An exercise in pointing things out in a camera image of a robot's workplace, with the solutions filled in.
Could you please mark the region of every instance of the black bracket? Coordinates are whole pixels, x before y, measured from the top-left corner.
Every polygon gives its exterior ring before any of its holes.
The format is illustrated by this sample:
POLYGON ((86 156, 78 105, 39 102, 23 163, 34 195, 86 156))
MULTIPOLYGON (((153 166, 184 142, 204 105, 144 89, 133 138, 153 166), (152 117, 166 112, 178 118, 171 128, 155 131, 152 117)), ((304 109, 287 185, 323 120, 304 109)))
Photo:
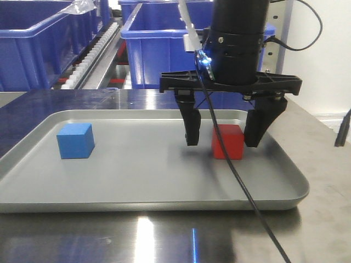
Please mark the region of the black bracket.
MULTIPOLYGON (((257 81, 249 85, 226 85, 209 79, 203 83, 209 92, 237 92, 247 101, 255 100, 254 110, 250 110, 246 119, 245 143, 248 147, 257 147, 262 136, 274 120, 286 109, 285 93, 298 95, 302 80, 296 76, 257 72, 257 81)), ((201 115, 194 109, 194 92, 201 91, 195 71, 162 73, 160 92, 174 90, 175 99, 182 114, 186 142, 197 145, 201 115)))

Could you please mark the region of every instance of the black cable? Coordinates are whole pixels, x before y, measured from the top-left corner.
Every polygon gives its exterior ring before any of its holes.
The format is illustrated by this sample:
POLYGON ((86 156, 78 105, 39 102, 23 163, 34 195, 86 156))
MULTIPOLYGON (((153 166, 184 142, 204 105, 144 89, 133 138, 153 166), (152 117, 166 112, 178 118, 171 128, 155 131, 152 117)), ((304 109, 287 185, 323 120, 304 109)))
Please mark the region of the black cable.
MULTIPOLYGON (((270 2, 271 3, 277 3, 277 2, 282 2, 282 1, 285 1, 285 0, 271 0, 270 2)), ((306 5, 313 13, 314 15, 317 17, 318 19, 318 22, 319 22, 319 33, 318 35, 316 36, 315 40, 313 40, 311 42, 311 44, 307 45, 306 47, 304 48, 292 48, 290 47, 289 45, 287 45, 286 43, 284 43, 282 40, 276 38, 275 36, 271 36, 269 38, 267 38, 265 41, 263 41, 263 43, 267 43, 267 42, 274 42, 274 43, 277 43, 279 45, 281 45, 282 47, 288 49, 288 50, 291 50, 291 51, 301 51, 301 50, 305 50, 305 49, 308 49, 309 47, 311 47, 314 43, 317 42, 317 40, 319 39, 319 37, 321 36, 322 34, 322 31, 323 31, 323 22, 322 22, 322 19, 320 18, 319 14, 316 12, 316 10, 313 9, 313 7, 306 3, 304 0, 296 0, 296 1, 299 1, 301 3, 303 3, 304 5, 306 5)))
POLYGON ((350 121, 351 121, 351 109, 349 112, 345 115, 344 119, 342 120, 342 123, 340 125, 340 129, 338 132, 338 136, 336 137, 334 146, 335 147, 340 147, 340 146, 345 146, 346 142, 346 137, 350 129, 350 121))
POLYGON ((206 97, 195 107, 195 109, 199 108, 204 102, 206 101, 206 97))
POLYGON ((267 234, 269 235, 270 239, 273 241, 273 243, 275 244, 276 248, 278 249, 279 253, 281 254, 281 256, 283 257, 283 259, 285 260, 285 263, 291 263, 289 257, 287 256, 287 254, 285 253, 283 247, 280 245, 279 241, 276 239, 275 235, 273 234, 273 231, 270 229, 267 221, 265 220, 265 218, 263 217, 263 215, 261 214, 261 212, 259 211, 255 201, 253 200, 250 192, 248 191, 246 185, 244 184, 243 180, 241 179, 240 175, 238 174, 238 172, 236 171, 235 167, 233 166, 231 160, 230 160, 230 157, 228 155, 228 152, 225 148, 225 145, 224 145, 224 142, 223 142, 223 138, 222 138, 222 135, 220 133, 220 130, 219 130, 219 126, 218 126, 218 123, 217 123, 217 119, 216 119, 216 115, 214 113, 214 109, 213 109, 213 105, 212 105, 212 101, 211 101, 211 98, 207 92, 207 89, 202 81, 202 78, 201 78, 201 75, 199 73, 199 63, 197 61, 197 55, 198 55, 198 51, 195 51, 195 69, 196 69, 196 74, 197 74, 197 77, 199 79, 199 82, 201 84, 201 88, 202 88, 202 91, 206 97, 206 100, 208 102, 208 105, 210 107, 210 113, 211 113, 211 118, 212 118, 212 122, 213 122, 213 126, 214 126, 214 129, 216 131, 216 134, 217 134, 217 138, 219 140, 219 144, 220 144, 220 147, 224 153, 224 157, 225 157, 225 160, 227 161, 228 163, 228 166, 230 168, 230 170, 232 171, 232 173, 234 174, 237 182, 239 183, 241 189, 243 190, 245 196, 247 197, 250 205, 252 206, 255 214, 257 215, 257 217, 259 218, 262 226, 264 227, 264 229, 266 230, 267 234))

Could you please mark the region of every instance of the red cube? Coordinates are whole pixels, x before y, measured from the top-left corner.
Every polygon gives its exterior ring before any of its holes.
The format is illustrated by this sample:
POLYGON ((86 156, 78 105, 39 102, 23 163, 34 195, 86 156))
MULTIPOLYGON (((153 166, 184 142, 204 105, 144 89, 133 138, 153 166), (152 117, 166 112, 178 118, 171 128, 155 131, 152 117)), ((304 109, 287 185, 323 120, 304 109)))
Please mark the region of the red cube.
MULTIPOLYGON (((230 159, 241 160, 244 151, 244 134, 239 125, 219 124, 218 126, 230 159)), ((214 127, 212 132, 212 152, 214 158, 225 159, 214 127)))

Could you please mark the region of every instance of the plastic bag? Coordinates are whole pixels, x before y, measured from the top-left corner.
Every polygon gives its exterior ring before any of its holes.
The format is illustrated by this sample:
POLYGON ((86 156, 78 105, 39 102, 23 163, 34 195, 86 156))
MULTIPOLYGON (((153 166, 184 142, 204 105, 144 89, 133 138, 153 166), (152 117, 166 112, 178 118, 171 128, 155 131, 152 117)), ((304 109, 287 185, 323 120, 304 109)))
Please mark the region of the plastic bag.
POLYGON ((81 15, 90 12, 95 8, 96 6, 94 5, 93 0, 75 0, 59 13, 81 15))

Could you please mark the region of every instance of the blue cube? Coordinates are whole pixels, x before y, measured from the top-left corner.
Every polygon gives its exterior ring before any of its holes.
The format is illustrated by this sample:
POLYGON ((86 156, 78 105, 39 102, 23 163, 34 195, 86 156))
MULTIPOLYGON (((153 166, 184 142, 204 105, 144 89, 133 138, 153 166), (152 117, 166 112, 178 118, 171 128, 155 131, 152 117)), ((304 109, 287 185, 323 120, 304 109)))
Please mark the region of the blue cube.
POLYGON ((68 123, 56 137, 61 159, 88 158, 95 147, 91 123, 68 123))

